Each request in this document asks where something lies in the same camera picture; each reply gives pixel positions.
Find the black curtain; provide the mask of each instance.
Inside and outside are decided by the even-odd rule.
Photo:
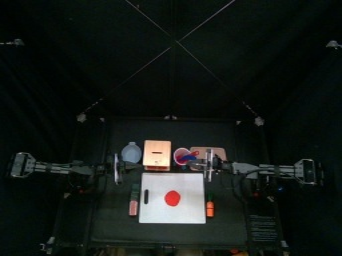
[[[39,255],[54,227],[59,179],[3,177],[14,153],[70,162],[76,117],[36,70],[26,46],[0,46],[0,255]]]
[[[282,197],[282,222],[291,255],[342,253],[341,74],[342,51],[332,49],[267,122],[273,162],[293,164],[312,158],[322,163],[325,170],[324,188],[291,184]]]

